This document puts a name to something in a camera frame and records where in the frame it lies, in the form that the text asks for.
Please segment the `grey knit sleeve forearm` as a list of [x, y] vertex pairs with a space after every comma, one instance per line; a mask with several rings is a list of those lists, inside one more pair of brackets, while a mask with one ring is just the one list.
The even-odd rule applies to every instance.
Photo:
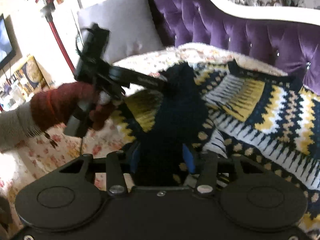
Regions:
[[15, 148], [25, 139], [42, 133], [31, 115], [30, 102], [1, 113], [1, 153]]

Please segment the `left hand in red glove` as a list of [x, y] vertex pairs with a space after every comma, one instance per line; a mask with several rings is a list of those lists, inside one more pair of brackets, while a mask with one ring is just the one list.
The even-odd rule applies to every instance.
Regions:
[[112, 102], [99, 104], [99, 93], [84, 82], [65, 83], [35, 94], [30, 101], [31, 116], [44, 132], [55, 125], [67, 124], [82, 100], [90, 100], [95, 104], [95, 109], [89, 112], [89, 118], [93, 121], [92, 128], [101, 130], [116, 107]]

